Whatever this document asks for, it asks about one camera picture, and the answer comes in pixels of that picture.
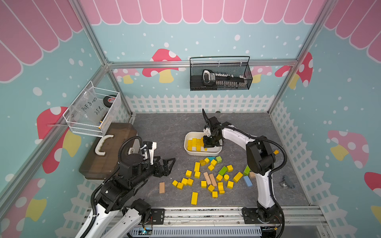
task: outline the green block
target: green block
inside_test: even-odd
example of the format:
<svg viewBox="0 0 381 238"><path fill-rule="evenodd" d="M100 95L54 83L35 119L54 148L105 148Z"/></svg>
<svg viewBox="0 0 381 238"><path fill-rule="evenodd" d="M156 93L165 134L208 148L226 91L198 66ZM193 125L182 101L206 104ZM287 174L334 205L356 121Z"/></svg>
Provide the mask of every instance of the green block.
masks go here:
<svg viewBox="0 0 381 238"><path fill-rule="evenodd" d="M250 173L250 168L249 168L249 166L247 165L246 168L245 168L245 170L243 171L243 174L244 174L245 176L247 176L249 173Z"/></svg>
<svg viewBox="0 0 381 238"><path fill-rule="evenodd" d="M222 162L221 156L216 157L216 160L217 160L217 164L221 163Z"/></svg>
<svg viewBox="0 0 381 238"><path fill-rule="evenodd" d="M227 167L224 166L224 167L222 167L222 169L218 172L218 174L220 174L221 176L223 176L226 172L227 172Z"/></svg>

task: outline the gray table surface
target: gray table surface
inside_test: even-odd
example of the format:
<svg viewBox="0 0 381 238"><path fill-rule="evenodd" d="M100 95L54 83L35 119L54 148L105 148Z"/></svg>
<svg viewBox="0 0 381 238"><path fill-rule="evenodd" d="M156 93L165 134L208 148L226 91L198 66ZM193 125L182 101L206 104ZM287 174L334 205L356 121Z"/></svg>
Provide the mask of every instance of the gray table surface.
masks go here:
<svg viewBox="0 0 381 238"><path fill-rule="evenodd" d="M246 133L256 136L264 135L281 144L267 113L208 113L208 117L213 116L216 116L221 123L228 121ZM256 206L258 190L255 179L251 179L253 183L251 187L247 187L245 181L241 179L238 183L234 183L233 189L226 188L227 182L223 181L225 194L219 194L218 198L212 198L211 193L206 188L201 188L201 180L205 180L203 172L211 173L207 166L200 168L200 179L195 179L194 172L192 173L194 180L192 187L185 186L183 190L179 190L172 185L175 179L181 181L187 170L193 171L195 162L205 158L188 155L184 150L185 135L190 131L202 131L205 126L201 113L137 114L133 126L144 141L157 142L155 156L161 156L162 159L175 157L176 162L168 177L150 177L148 183L127 204L142 198L154 207L191 206L192 192L198 192L198 206ZM231 141L225 140L225 145L219 155L222 157L222 163L214 169L215 177L223 166L232 165L234 170L228 173L232 181L233 177L239 171L243 172L247 165L246 151ZM276 156L276 160L275 166L282 163L282 153ZM284 175L287 175L294 182L294 189L283 188L279 185ZM165 193L162 194L159 194L160 182L165 182ZM308 205L289 161L285 167L273 174L273 183L275 197L281 206Z"/></svg>

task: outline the white plastic tub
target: white plastic tub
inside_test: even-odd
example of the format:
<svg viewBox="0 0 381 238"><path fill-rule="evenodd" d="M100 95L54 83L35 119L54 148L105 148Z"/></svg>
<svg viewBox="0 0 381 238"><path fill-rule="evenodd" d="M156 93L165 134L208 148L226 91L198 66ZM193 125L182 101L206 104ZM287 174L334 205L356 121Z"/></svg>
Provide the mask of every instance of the white plastic tub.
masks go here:
<svg viewBox="0 0 381 238"><path fill-rule="evenodd" d="M194 151L189 151L188 149L188 140L191 140L193 138L202 139L203 136L206 136L204 132L198 132L198 131L191 131L189 132L184 139L184 149L188 153L188 155L198 155L198 156L213 156L216 157L222 150L222 146L219 147L213 147L213 148L207 148L207 151L205 151L204 147L201 147L201 151L196 151L194 148Z"/></svg>

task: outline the wire basket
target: wire basket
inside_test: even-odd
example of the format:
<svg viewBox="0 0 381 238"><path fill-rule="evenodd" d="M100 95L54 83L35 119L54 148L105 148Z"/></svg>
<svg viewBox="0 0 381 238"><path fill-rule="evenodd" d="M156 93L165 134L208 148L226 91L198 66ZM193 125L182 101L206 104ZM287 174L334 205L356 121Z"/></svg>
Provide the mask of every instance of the wire basket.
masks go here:
<svg viewBox="0 0 381 238"><path fill-rule="evenodd" d="M76 97L76 99L74 99L74 101L71 103L71 106L69 106L66 109L66 111L64 112L62 116L65 118L67 125L69 126L70 130L73 133L103 137L106 135L106 132L111 122L115 118L122 104L122 101L120 99L120 93L107 90L107 89L96 88L94 87L92 81L90 81L85 88L91 93L95 94L97 99L101 101L103 101L103 98L106 96L116 95L114 102L112 103L111 107L109 108L108 112L106 113L100 125L95 125L92 121L88 120L86 117L81 117L76 122L70 120L71 118L75 118L77 114L79 114L78 111L76 110L70 111L69 108L71 108L71 106L80 99L80 97L82 96L81 94L79 94Z"/></svg>
<svg viewBox="0 0 381 238"><path fill-rule="evenodd" d="M190 90L249 90L253 80L249 59L249 56L190 58ZM205 83L204 70L216 74L215 82Z"/></svg>

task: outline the white wire basket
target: white wire basket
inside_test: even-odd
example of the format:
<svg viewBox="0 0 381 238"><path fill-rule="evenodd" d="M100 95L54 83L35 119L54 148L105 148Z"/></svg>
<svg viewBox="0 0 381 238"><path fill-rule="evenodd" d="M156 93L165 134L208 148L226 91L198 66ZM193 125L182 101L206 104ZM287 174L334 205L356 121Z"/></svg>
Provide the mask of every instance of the white wire basket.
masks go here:
<svg viewBox="0 0 381 238"><path fill-rule="evenodd" d="M106 132L115 118L122 101L120 99L120 93L107 90L107 89L102 89L102 88L96 88L94 87L92 81L90 81L85 88L90 91L91 93L95 94L98 100L103 101L103 98L109 95L116 95L115 100L111 107L109 108L108 112L106 113L104 119L102 120L102 123L100 125L95 125L92 121L88 120L86 117L81 117L80 120L77 122L70 121L70 118L75 117L79 112L76 111L75 109L70 111L69 108L73 104L75 104L82 94L79 94L74 101L71 103L71 105L66 109L64 114L62 115L65 120L67 125L69 126L70 130L73 133L77 134L84 134L84 135L89 135L89 136L97 136L97 137L104 137L106 135Z"/></svg>

